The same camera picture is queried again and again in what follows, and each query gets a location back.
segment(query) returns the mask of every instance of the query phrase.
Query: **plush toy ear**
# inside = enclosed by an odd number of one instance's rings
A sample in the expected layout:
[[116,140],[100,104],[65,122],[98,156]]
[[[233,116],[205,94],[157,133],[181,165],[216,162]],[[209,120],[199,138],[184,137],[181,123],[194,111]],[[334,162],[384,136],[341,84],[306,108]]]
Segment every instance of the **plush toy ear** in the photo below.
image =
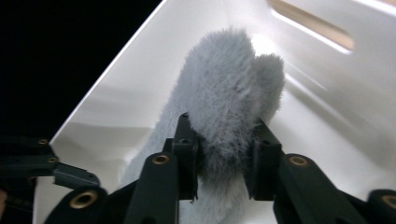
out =
[[285,85],[283,60],[275,54],[261,55],[254,59],[251,72],[255,75],[254,109],[260,111],[260,118],[269,124],[280,108],[280,97]]

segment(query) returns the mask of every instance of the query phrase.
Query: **white plastic container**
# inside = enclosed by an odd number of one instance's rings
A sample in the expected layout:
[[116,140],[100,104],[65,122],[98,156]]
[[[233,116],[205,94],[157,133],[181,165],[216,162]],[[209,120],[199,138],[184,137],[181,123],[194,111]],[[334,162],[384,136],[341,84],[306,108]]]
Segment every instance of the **white plastic container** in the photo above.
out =
[[[231,25],[247,29],[258,54],[286,62],[270,125],[285,152],[313,159],[363,200],[372,189],[396,189],[396,6],[375,0],[162,1],[52,139],[61,161],[115,190],[188,51]],[[35,223],[69,191],[52,181],[38,180]],[[245,223],[276,223],[272,203],[251,202]]]

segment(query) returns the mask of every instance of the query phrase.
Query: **stuffed animal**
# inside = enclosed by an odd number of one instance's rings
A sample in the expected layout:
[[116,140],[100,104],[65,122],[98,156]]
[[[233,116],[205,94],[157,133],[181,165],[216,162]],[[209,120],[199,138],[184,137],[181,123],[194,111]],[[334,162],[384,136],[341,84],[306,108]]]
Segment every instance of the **stuffed animal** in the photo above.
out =
[[244,160],[257,118],[268,122],[284,86],[282,60],[255,56],[245,30],[210,33],[186,58],[155,130],[127,167],[121,185],[135,181],[149,155],[173,138],[178,117],[205,138],[205,161],[195,202],[180,202],[181,224],[241,223],[248,201]]

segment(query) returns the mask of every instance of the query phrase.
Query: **black bracket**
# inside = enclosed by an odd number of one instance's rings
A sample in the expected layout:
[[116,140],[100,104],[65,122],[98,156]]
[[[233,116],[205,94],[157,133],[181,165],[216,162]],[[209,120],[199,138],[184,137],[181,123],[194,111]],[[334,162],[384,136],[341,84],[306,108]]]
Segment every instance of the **black bracket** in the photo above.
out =
[[[107,195],[96,182],[87,180],[89,173],[81,171],[78,176],[85,177],[79,183],[89,186],[67,194],[46,224],[177,224],[178,201],[197,199],[204,141],[191,128],[188,115],[181,115],[175,137],[166,139],[163,152],[146,159],[137,181]],[[374,190],[368,202],[342,192],[311,159],[285,155],[262,121],[254,130],[246,166],[249,197],[274,201],[278,223],[396,223],[396,191]]]
[[59,162],[49,141],[26,136],[0,136],[0,188],[11,191],[31,187],[37,176],[54,176],[55,184],[70,189],[99,186],[99,178]]

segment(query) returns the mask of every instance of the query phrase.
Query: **fuzzy gray fabric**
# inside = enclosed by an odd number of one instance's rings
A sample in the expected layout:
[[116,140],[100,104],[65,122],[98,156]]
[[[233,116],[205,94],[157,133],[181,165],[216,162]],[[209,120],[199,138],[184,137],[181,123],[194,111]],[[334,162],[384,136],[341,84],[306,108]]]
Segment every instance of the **fuzzy gray fabric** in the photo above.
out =
[[283,85],[282,60],[255,57],[244,30],[205,36],[186,58],[155,130],[127,167],[121,185],[139,177],[146,157],[163,149],[165,139],[175,134],[178,117],[188,112],[207,146],[199,199],[180,202],[180,223],[240,223],[248,200],[242,173],[252,129],[257,118],[268,124],[279,108]]

